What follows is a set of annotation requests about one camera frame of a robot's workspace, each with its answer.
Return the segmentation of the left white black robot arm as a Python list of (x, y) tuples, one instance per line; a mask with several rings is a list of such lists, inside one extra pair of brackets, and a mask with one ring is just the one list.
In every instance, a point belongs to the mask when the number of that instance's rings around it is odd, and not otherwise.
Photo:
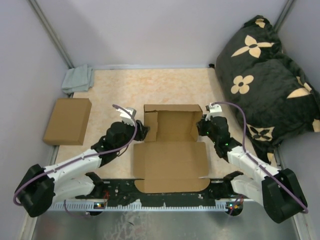
[(101, 197), (104, 182), (94, 171), (117, 158), (132, 141), (143, 141), (149, 131), (140, 120), (134, 125), (112, 123), (106, 134), (80, 155), (46, 167), (31, 166), (14, 192), (13, 203), (34, 218), (58, 202)]

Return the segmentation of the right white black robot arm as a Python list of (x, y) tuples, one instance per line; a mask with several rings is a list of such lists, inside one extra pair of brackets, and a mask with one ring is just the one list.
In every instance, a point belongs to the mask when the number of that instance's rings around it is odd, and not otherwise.
[(298, 213), (308, 213), (308, 204), (295, 173), (289, 168), (278, 169), (244, 149), (231, 137), (227, 119), (204, 114), (197, 123), (198, 133), (214, 144), (216, 154), (239, 171), (225, 176), (223, 193), (228, 198), (238, 194), (263, 206), (276, 223)]

